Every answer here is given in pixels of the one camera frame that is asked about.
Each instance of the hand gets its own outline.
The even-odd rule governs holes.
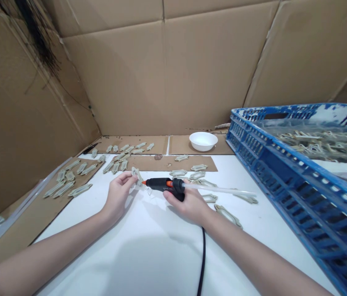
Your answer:
[[[137,176],[132,176],[130,171],[126,171],[110,182],[108,198],[100,213],[112,224],[115,224],[124,214],[129,190],[137,180]]]
[[[187,179],[183,180],[184,183],[189,184]],[[201,194],[196,189],[184,189],[184,201],[179,201],[169,191],[163,192],[164,197],[175,209],[183,216],[194,221],[198,225],[202,225],[206,214],[212,211],[207,205]]]

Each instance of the blue plastic crate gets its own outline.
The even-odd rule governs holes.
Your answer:
[[[347,104],[233,109],[227,142],[336,288],[347,295],[347,182],[253,122],[322,119],[347,127]]]

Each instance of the white table surface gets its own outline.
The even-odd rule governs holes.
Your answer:
[[[80,157],[91,159],[90,154]],[[113,155],[107,157],[104,166],[89,181],[93,184],[90,190],[74,198],[37,241],[83,221],[102,208],[109,182],[117,176],[102,173],[112,158]],[[214,193],[218,196],[217,204],[238,217],[244,231],[332,294],[339,295],[236,156],[212,158],[218,172],[207,172],[205,179],[219,187],[255,191],[259,201],[252,205],[230,194]],[[169,177],[168,172],[155,171],[142,171],[141,175],[145,180]],[[178,216],[161,192],[153,191],[149,196],[146,190],[135,190],[131,196],[135,197],[131,197],[132,204],[123,219],[38,295],[196,295],[202,263],[201,228]],[[207,235],[202,296],[208,295],[259,293]]]

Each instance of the finger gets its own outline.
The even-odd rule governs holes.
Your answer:
[[[125,178],[131,177],[132,173],[130,171],[126,171],[120,175],[118,175],[113,181],[119,181],[119,182],[123,182],[123,180]]]
[[[172,193],[169,191],[164,191],[163,196],[165,197],[166,201],[170,203],[174,208],[179,210],[179,212],[183,211],[183,203],[179,201]]]
[[[129,179],[130,179],[130,177],[126,177],[126,178],[122,181],[122,185],[124,185]]]
[[[129,192],[129,190],[131,189],[131,186],[135,184],[135,182],[138,180],[138,176],[132,176],[131,178],[129,178],[126,183],[123,185],[123,188]]]

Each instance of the cardboard sheet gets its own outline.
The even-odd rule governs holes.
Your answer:
[[[270,1],[273,0],[164,0],[164,17],[172,19]]]
[[[161,20],[161,0],[42,0],[63,37]]]
[[[66,165],[64,165],[63,168],[77,159],[78,158],[74,157]],[[97,161],[81,159],[80,164],[83,162],[87,162],[88,166],[90,166]],[[89,174],[79,176],[76,174],[76,170],[79,168],[80,164],[72,169],[76,176],[76,183],[74,187],[69,189],[61,197],[56,199],[48,197],[44,199],[43,195],[45,192],[57,184],[57,172],[46,187],[35,198],[35,200],[28,206],[24,213],[3,234],[3,236],[0,238],[0,262],[29,246],[71,201],[71,198],[68,198],[69,192],[86,184],[98,171],[98,169],[102,167],[99,164],[97,169],[93,170]]]
[[[140,171],[173,171],[184,169],[191,171],[191,167],[198,164],[207,165],[206,171],[218,171],[213,159],[210,156],[192,155],[186,160],[175,161],[177,156],[163,156],[160,160],[155,160],[154,156],[132,155],[128,159],[127,170],[136,167]]]
[[[169,154],[201,154],[201,155],[232,155],[234,151],[228,146],[225,141],[226,135],[215,135],[218,138],[217,144],[206,152],[195,150],[190,142],[189,135],[187,136],[170,136],[169,140]]]
[[[0,212],[100,136],[91,112],[66,91],[61,93],[54,78],[45,77],[34,63],[38,59],[32,46],[24,45],[20,33],[13,20],[0,12]],[[52,42],[61,68],[60,83],[88,106],[58,37],[52,37]]]
[[[281,1],[244,107],[333,99],[347,82],[347,0]]]
[[[117,145],[119,146],[119,152],[115,153],[112,150],[110,154],[120,154],[120,148],[124,145],[136,146],[143,142],[146,142],[146,145],[141,148],[145,150],[142,154],[166,154],[168,136],[102,136],[93,144],[98,143],[95,146],[98,153],[106,153],[109,145]],[[154,147],[150,151],[146,151],[147,146],[151,143],[154,143]]]

